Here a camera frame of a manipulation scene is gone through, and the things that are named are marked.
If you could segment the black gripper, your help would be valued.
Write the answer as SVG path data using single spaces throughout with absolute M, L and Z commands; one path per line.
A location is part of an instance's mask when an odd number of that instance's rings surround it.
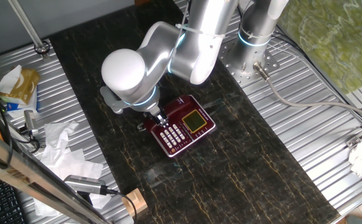
M 157 112 L 152 112 L 152 111 L 144 112 L 144 116 L 146 118 L 153 120 L 158 126 L 168 126 L 169 125 L 168 118 L 160 110 Z

